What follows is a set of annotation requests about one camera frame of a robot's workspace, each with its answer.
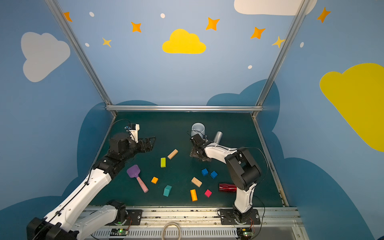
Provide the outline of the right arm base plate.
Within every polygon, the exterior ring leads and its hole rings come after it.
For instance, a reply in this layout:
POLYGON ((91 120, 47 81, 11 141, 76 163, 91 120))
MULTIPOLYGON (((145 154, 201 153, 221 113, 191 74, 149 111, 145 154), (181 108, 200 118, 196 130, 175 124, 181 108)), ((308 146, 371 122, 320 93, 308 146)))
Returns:
POLYGON ((218 215, 222 225, 260 225, 261 216, 258 210, 250 209, 241 213, 234 209, 219 209, 218 215))

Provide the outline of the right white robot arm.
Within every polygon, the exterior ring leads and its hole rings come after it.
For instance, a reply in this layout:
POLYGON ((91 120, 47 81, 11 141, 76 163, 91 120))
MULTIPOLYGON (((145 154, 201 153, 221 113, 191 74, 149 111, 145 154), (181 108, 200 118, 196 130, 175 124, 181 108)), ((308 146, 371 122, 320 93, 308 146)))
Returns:
POLYGON ((215 139, 203 139, 201 134, 193 134, 193 148, 190 156, 202 161, 218 160, 227 165, 231 179, 237 187, 233 205, 237 223, 244 224, 253 212, 253 194, 262 170, 250 151, 246 148, 228 148, 220 145, 222 132, 217 132, 215 139))

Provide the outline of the lime green block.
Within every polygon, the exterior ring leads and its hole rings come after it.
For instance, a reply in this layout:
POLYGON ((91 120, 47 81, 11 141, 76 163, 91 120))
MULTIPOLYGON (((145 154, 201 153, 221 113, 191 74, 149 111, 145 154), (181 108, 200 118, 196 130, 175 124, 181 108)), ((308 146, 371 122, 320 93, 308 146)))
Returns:
POLYGON ((161 168, 165 168, 166 167, 166 158, 161 158, 161 168))

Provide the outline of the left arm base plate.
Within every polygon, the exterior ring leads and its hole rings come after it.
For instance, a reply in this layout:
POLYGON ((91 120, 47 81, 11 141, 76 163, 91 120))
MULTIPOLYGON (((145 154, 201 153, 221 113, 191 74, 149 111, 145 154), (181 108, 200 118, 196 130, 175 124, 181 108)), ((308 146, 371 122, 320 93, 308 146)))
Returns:
POLYGON ((116 219, 108 226, 138 226, 141 223, 142 213, 143 211, 140 209, 128 209, 124 212, 118 210, 116 219))

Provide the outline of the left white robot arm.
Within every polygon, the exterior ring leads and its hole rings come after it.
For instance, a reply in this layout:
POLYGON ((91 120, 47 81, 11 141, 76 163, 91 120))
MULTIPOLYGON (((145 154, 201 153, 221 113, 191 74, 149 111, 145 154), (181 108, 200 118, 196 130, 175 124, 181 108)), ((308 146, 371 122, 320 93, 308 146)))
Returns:
POLYGON ((87 177, 44 218, 34 218, 27 225, 29 240, 84 240, 108 224, 122 226, 128 222, 126 205, 109 201, 84 219, 79 216, 94 197, 125 167, 136 154, 153 150, 156 137, 135 138, 119 133, 110 139, 106 155, 96 161, 87 177))

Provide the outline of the natural wood block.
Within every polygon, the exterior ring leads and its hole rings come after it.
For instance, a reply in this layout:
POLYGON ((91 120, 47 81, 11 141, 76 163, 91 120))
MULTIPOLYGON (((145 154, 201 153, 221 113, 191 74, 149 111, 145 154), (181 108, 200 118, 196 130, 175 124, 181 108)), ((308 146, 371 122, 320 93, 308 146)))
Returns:
POLYGON ((177 149, 174 149, 169 155, 168 155, 168 159, 172 159, 179 151, 177 149))

